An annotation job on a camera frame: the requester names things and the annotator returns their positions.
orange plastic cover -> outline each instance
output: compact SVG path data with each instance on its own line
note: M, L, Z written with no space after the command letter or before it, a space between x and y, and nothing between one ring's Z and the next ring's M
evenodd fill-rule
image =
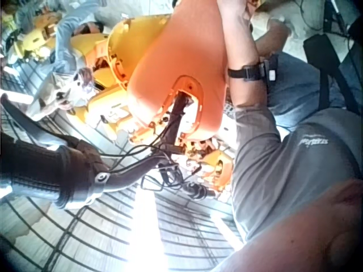
M175 91L188 92L172 88L179 78L189 77L202 90L202 95L196 94L202 112L198 127L186 138L212 137L222 121L226 59L216 0L183 0L130 79L131 114L148 126L170 95L176 95ZM203 126L203 133L198 134L199 126Z

person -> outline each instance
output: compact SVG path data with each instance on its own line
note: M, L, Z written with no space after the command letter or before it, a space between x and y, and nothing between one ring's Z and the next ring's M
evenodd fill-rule
M106 0L87 0L67 14L58 24L56 32L55 62L39 87L34 101L26 109L26 115L35 121L53 113L56 109L69 110L87 105L95 95L92 69L72 50L70 39L80 23Z
M258 46L245 19L246 0L217 2L229 68L258 64ZM282 29L277 21L271 27ZM319 71L287 54L277 55L280 78L268 93L262 80L229 79L238 137L233 212L247 244L213 272L336 271L359 252L361 104L360 115L346 110L330 79L330 107L318 111ZM349 72L347 60L342 66L359 103L362 88L356 74ZM291 131L283 141L276 125Z

gray t-shirt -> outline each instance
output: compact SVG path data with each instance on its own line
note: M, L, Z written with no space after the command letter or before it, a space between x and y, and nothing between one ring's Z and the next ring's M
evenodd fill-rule
M326 109L280 141L267 107L239 108L233 208L246 240L362 172L362 118Z

rubber grip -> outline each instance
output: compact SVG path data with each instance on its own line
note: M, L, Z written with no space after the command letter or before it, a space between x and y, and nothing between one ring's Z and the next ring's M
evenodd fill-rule
M64 164L61 153L1 133L2 185L15 194L56 201L61 193Z

logo on shirt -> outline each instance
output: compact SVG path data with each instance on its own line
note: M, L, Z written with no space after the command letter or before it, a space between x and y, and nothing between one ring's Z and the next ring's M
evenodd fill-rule
M329 143L329 140L323 136L323 135L319 135L319 134L305 134L302 139L300 140L299 146L300 145L305 145L307 147L310 146L315 146L315 145L327 145Z

